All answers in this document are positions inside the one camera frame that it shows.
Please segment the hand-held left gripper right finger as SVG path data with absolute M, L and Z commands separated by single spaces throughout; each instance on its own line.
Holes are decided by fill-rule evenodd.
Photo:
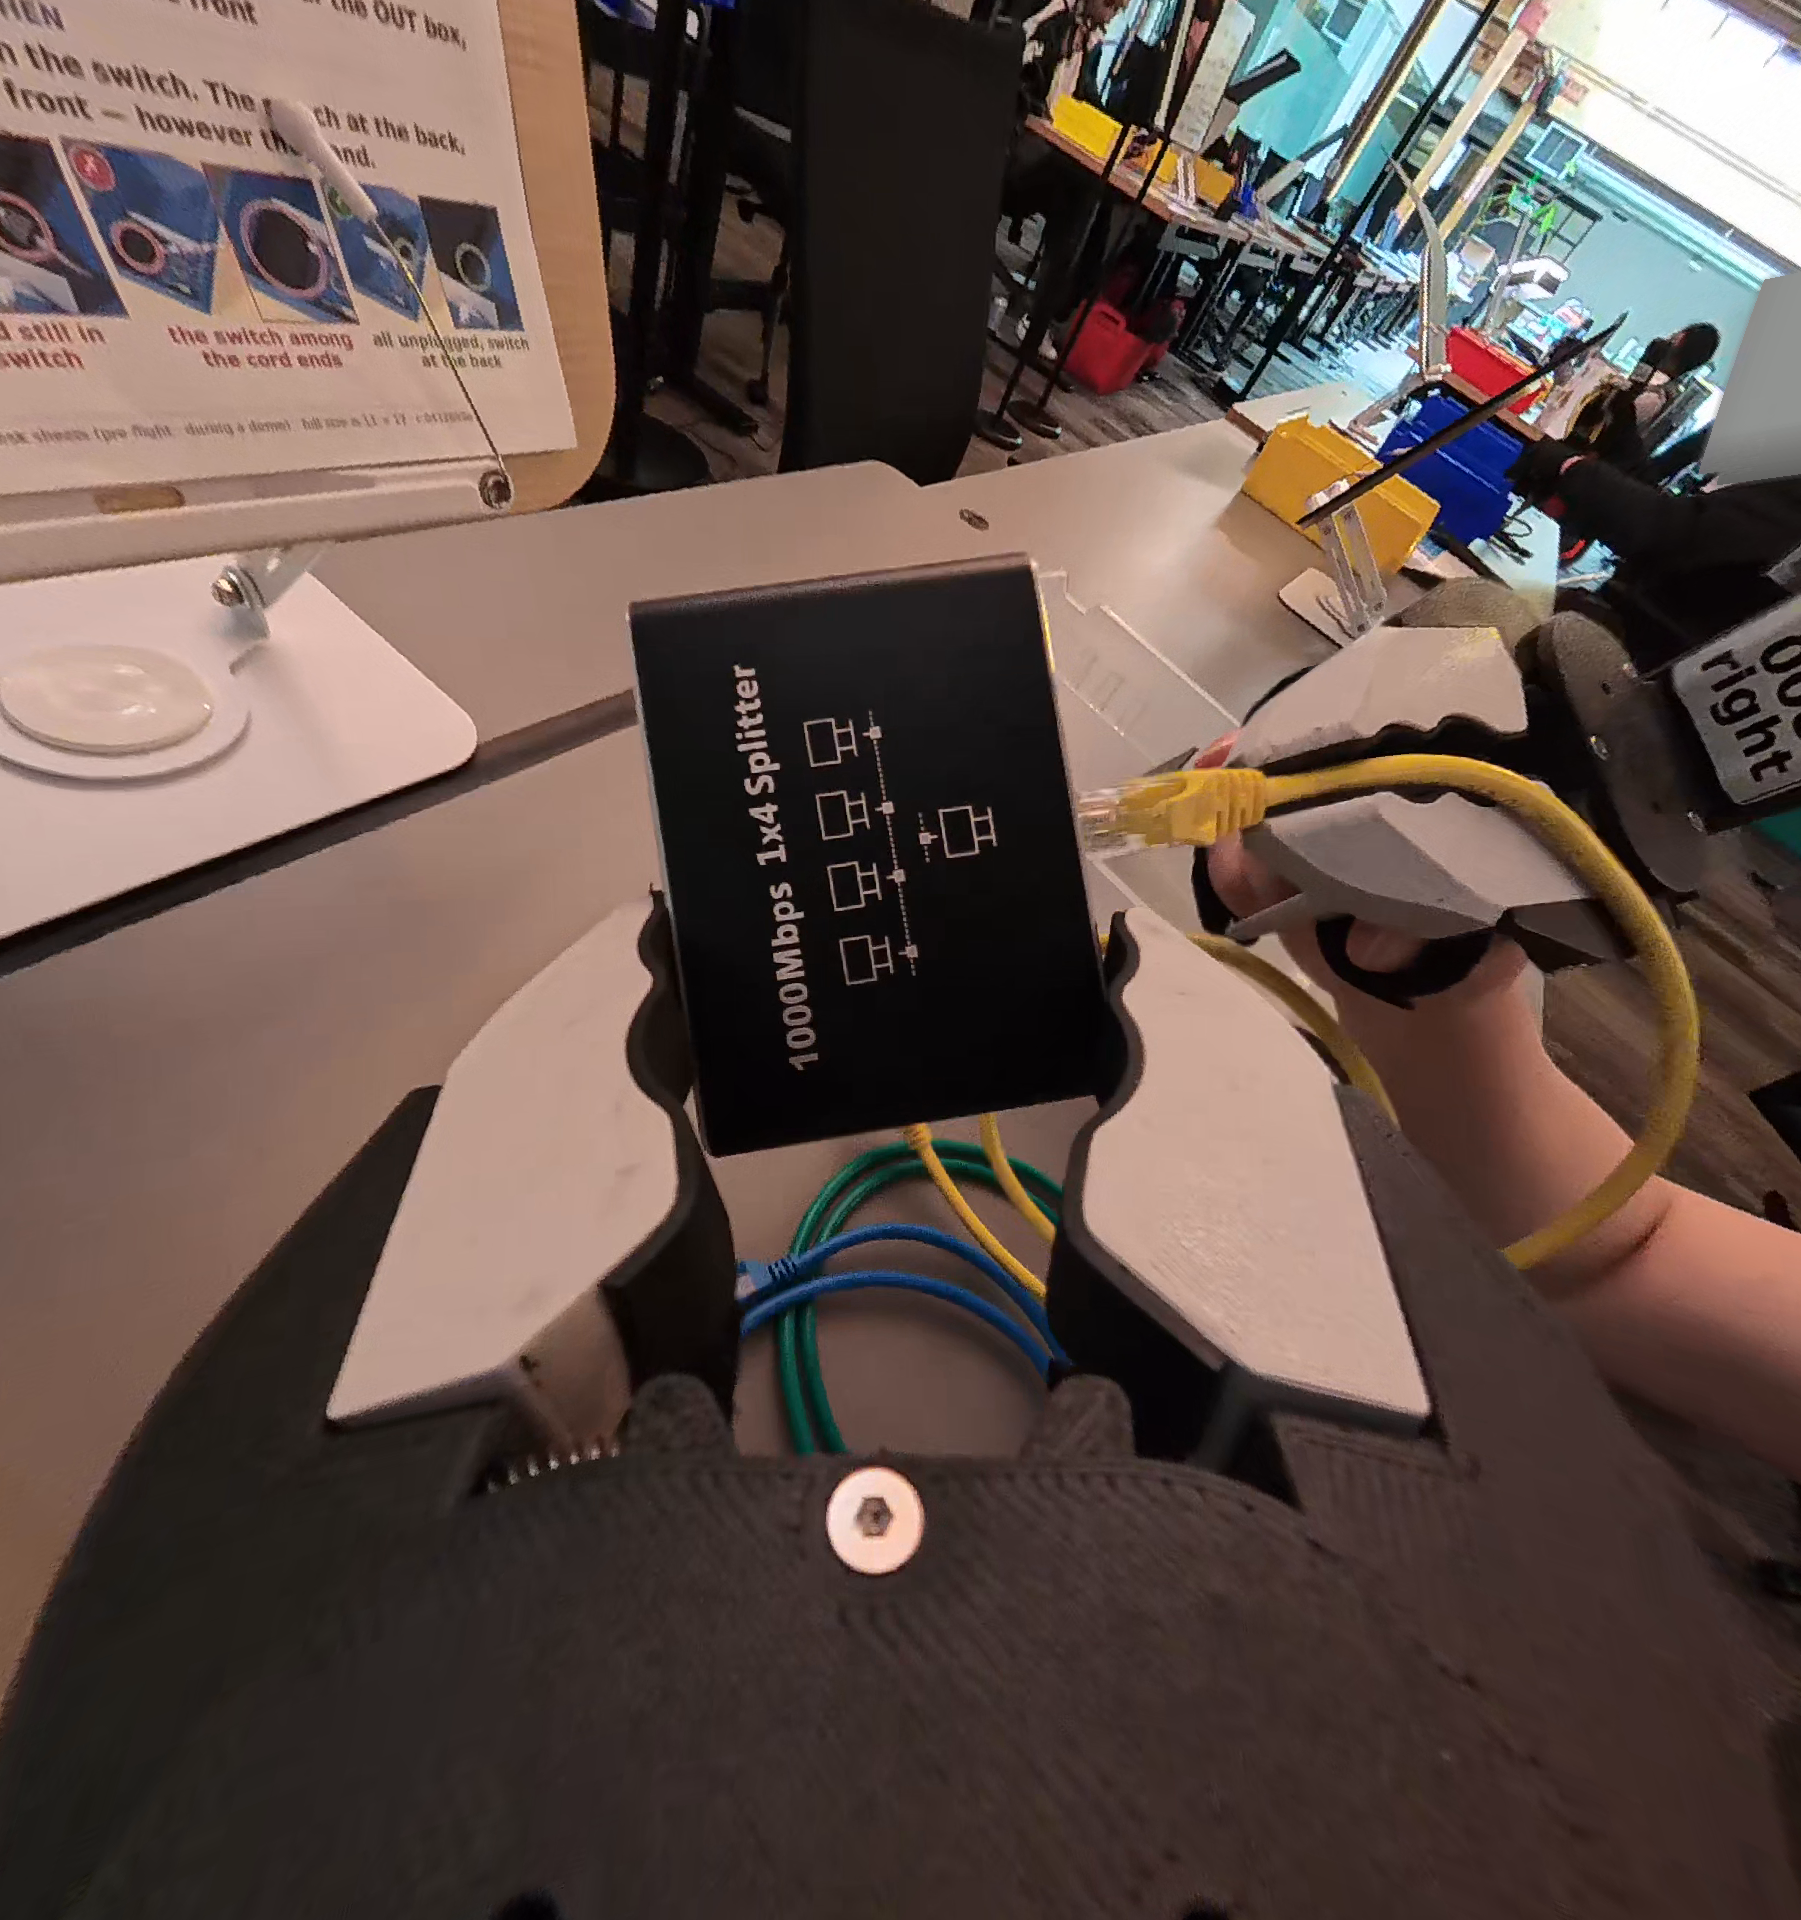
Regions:
M 1432 1397 L 1345 1131 L 1285 1010 L 1151 908 L 1104 945 L 1109 1075 L 1062 1179 L 1046 1319 L 1140 1455 L 1240 1461 L 1272 1418 L 1420 1439 Z

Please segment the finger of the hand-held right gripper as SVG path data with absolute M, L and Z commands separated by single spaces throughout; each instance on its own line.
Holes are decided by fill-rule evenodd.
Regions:
M 1447 724 L 1526 731 L 1526 685 L 1501 630 L 1382 624 L 1260 699 L 1231 734 L 1227 766 L 1275 769 Z
M 1605 905 L 1517 812 L 1391 790 L 1281 809 L 1243 848 L 1293 894 L 1239 938 L 1367 921 L 1417 941 L 1505 932 L 1544 972 L 1605 962 Z

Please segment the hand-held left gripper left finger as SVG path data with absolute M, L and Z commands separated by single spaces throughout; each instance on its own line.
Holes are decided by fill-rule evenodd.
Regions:
M 666 1374 L 732 1415 L 736 1244 L 690 1092 L 666 905 L 624 903 L 444 1069 L 328 1424 L 506 1404 L 581 1454 Z

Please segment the black network splitter box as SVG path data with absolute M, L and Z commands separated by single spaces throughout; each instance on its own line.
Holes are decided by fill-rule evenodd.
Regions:
M 628 646 L 712 1153 L 1101 1084 L 1107 984 L 1029 557 L 642 598 Z

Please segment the person's right forearm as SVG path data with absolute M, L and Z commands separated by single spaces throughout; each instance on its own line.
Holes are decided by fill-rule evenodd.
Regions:
M 1556 1223 L 1628 1150 L 1547 1050 L 1495 1078 L 1387 1095 L 1495 1246 Z M 1801 1476 L 1798 1231 L 1653 1179 L 1529 1279 L 1613 1385 Z

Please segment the person's right hand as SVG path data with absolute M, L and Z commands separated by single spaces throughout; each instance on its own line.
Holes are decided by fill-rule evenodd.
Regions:
M 1294 894 L 1239 838 L 1195 851 L 1194 891 L 1201 918 L 1219 918 L 1239 945 L 1248 941 L 1248 921 L 1281 908 Z M 1495 1078 L 1513 1060 L 1544 1059 L 1538 975 L 1508 935 L 1489 935 L 1457 984 L 1411 1005 L 1394 1005 L 1342 981 L 1318 950 L 1312 921 L 1290 921 L 1275 941 L 1326 996 L 1387 1092 Z

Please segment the clear acrylic stand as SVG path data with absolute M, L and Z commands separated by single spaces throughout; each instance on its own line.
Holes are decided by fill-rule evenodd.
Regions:
M 1308 568 L 1276 588 L 1282 609 L 1345 649 L 1391 616 L 1391 583 L 1367 537 L 1360 507 L 1332 503 L 1318 522 L 1326 568 Z

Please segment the yellow plastic bin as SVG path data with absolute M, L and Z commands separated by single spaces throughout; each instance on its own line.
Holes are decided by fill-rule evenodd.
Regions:
M 1260 452 L 1249 458 L 1240 492 L 1282 519 L 1297 525 L 1317 492 L 1338 480 L 1358 480 L 1378 461 L 1348 440 L 1338 423 L 1318 423 L 1308 414 L 1275 422 Z M 1438 503 L 1405 474 L 1387 479 L 1375 492 L 1358 503 L 1372 558 L 1385 577 L 1405 568 L 1438 519 Z

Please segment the blue plastic bin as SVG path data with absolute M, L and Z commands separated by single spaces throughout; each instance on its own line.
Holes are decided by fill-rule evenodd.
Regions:
M 1417 446 L 1462 419 L 1462 413 L 1468 413 L 1465 397 L 1447 386 L 1420 391 L 1391 423 L 1375 458 L 1396 458 L 1409 446 Z M 1432 525 L 1442 537 L 1472 545 L 1499 531 L 1513 500 L 1508 470 L 1526 446 L 1529 435 L 1493 414 L 1472 423 L 1468 434 L 1442 446 L 1436 453 L 1426 453 L 1405 471 L 1409 486 L 1436 500 L 1438 513 Z

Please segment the black flat stick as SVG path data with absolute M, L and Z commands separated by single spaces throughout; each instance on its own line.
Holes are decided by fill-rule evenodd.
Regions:
M 1309 531 L 1312 525 L 1348 513 L 1364 497 L 1382 491 L 1391 479 L 1402 474 L 1405 470 L 1417 467 L 1424 458 L 1432 458 L 1445 446 L 1462 440 L 1468 431 L 1478 423 L 1487 423 L 1489 419 L 1505 414 L 1520 397 L 1526 397 L 1533 386 L 1541 386 L 1547 377 L 1556 377 L 1557 370 L 1572 368 L 1584 356 L 1596 356 L 1613 332 L 1623 325 L 1628 316 L 1622 313 L 1616 323 L 1604 325 L 1599 332 L 1583 337 L 1583 340 L 1563 340 L 1557 349 L 1551 349 L 1538 368 L 1526 370 L 1517 383 L 1508 388 L 1484 397 L 1480 404 L 1468 407 L 1462 414 L 1450 419 L 1438 431 L 1426 434 L 1420 443 L 1405 446 L 1394 458 L 1382 461 L 1372 471 L 1364 471 L 1351 480 L 1338 480 L 1326 486 L 1321 492 L 1308 500 L 1308 512 L 1294 519 L 1297 531 Z

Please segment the clear acrylic tray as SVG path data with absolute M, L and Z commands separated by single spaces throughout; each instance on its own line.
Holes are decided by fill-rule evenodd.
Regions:
M 1064 571 L 1034 568 L 1062 720 L 1080 734 L 1080 779 L 1174 772 L 1239 728 L 1191 673 L 1107 604 L 1086 604 Z

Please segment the red plastic crate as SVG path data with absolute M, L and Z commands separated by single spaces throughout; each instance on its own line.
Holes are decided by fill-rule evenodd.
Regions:
M 1157 298 L 1140 310 L 1095 298 L 1067 332 L 1062 380 L 1088 394 L 1125 391 L 1167 359 L 1180 323 L 1180 298 Z

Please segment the white sheet stand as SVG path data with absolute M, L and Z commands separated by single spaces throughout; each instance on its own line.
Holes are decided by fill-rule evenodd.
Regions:
M 497 452 L 0 497 L 0 941 L 461 769 L 313 563 L 512 504 Z

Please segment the black cabinet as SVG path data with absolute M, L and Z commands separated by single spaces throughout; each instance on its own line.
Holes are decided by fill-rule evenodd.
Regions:
M 981 407 L 1019 36 L 932 3 L 803 3 L 792 102 L 777 467 L 941 483 Z

